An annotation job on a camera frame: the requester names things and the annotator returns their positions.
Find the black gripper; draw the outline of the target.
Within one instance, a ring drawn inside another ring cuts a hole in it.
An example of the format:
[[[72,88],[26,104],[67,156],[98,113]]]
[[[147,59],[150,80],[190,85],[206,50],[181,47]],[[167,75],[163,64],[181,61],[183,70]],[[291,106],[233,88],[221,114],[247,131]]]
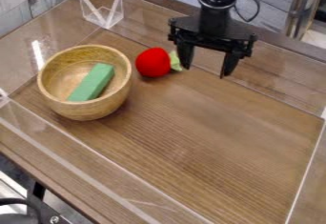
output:
[[[177,54],[185,69],[191,67],[197,47],[227,52],[221,77],[230,76],[239,59],[253,55],[258,37],[231,18],[231,8],[233,5],[202,5],[197,14],[169,20],[169,39],[177,45]]]

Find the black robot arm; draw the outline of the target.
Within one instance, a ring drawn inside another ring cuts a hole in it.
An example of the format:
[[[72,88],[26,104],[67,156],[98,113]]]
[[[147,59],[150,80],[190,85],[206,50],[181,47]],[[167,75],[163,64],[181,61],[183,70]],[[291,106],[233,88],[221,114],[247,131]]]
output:
[[[237,0],[199,0],[199,3],[197,15],[170,19],[169,40],[177,45],[185,69],[191,67],[197,47],[222,51],[226,55],[221,77],[230,76],[239,60],[253,55],[258,35],[231,18]]]

